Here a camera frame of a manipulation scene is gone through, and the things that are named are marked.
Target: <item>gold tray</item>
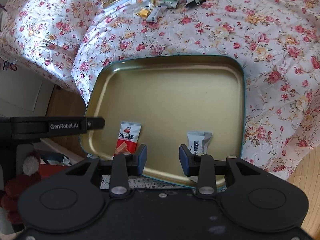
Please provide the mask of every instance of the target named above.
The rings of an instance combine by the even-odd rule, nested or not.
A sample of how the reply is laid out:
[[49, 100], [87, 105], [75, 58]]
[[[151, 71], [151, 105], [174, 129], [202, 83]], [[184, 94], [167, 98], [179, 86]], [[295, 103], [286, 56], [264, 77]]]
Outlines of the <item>gold tray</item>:
[[[118, 61], [101, 71], [86, 116], [102, 116], [103, 130], [80, 135], [83, 150], [102, 159], [115, 152], [121, 121], [142, 124], [138, 144], [148, 147], [143, 175], [195, 186], [184, 176], [179, 146], [187, 131], [211, 131], [208, 154], [240, 156], [244, 126], [244, 76], [225, 56], [187, 55]], [[224, 185], [217, 176], [217, 186]]]

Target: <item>screw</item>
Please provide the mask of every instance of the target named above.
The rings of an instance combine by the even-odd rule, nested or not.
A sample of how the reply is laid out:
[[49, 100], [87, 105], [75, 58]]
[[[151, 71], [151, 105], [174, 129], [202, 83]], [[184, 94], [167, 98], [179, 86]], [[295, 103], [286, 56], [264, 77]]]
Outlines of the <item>screw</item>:
[[127, 192], [127, 189], [123, 186], [116, 186], [111, 189], [111, 192], [115, 195], [123, 195]]
[[166, 194], [166, 193], [160, 193], [160, 194], [159, 194], [159, 197], [160, 197], [160, 198], [165, 198], [165, 197], [167, 197], [167, 194]]
[[201, 193], [202, 195], [210, 195], [214, 193], [214, 189], [213, 187], [201, 187], [199, 189], [199, 193]]

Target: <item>red and white snack packet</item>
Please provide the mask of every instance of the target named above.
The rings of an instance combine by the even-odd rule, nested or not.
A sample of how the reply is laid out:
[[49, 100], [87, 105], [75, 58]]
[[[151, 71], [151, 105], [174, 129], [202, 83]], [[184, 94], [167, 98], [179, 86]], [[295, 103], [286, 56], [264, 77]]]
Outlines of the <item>red and white snack packet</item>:
[[140, 123], [121, 122], [115, 154], [135, 153], [140, 129]]

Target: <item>floral fabric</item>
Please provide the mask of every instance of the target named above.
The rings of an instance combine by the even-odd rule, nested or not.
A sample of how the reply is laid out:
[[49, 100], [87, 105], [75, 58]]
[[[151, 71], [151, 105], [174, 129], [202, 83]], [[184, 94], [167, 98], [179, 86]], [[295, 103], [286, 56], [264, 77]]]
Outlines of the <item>floral fabric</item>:
[[117, 60], [211, 54], [246, 75], [243, 158], [287, 179], [320, 139], [319, 0], [211, 0], [167, 9], [157, 23], [139, 0], [95, 18], [72, 76], [86, 103], [100, 71]]
[[0, 33], [0, 55], [63, 88], [77, 91], [72, 64], [100, 0], [10, 0]]

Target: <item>red plush toy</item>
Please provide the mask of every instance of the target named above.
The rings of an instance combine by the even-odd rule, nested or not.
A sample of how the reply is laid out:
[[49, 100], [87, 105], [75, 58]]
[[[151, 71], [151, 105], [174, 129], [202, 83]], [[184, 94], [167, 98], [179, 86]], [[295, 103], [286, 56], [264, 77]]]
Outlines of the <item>red plush toy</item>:
[[40, 156], [33, 151], [24, 160], [22, 170], [23, 174], [18, 175], [12, 180], [9, 180], [5, 185], [5, 195], [0, 201], [0, 206], [7, 210], [7, 219], [12, 224], [21, 224], [22, 220], [17, 211], [17, 201], [20, 194], [33, 184], [36, 184], [41, 180], [41, 176], [38, 173], [40, 166]]

